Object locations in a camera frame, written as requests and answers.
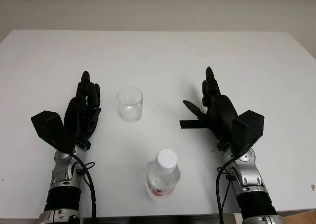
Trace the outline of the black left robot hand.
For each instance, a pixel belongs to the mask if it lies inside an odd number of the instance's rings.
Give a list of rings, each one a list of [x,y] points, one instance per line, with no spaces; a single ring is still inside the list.
[[[64,127],[70,138],[85,151],[89,150],[89,138],[94,133],[100,108],[100,87],[90,81],[90,74],[84,71],[78,83],[76,96],[67,107],[64,117]]]

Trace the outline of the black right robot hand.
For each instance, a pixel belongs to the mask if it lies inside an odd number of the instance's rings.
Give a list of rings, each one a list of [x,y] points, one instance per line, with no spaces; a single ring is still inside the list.
[[[213,71],[207,67],[206,79],[202,82],[202,104],[207,108],[203,113],[192,102],[184,100],[184,105],[197,116],[197,120],[180,120],[182,129],[210,129],[218,140],[217,148],[225,150],[232,143],[232,123],[237,112],[230,99],[221,94]]]

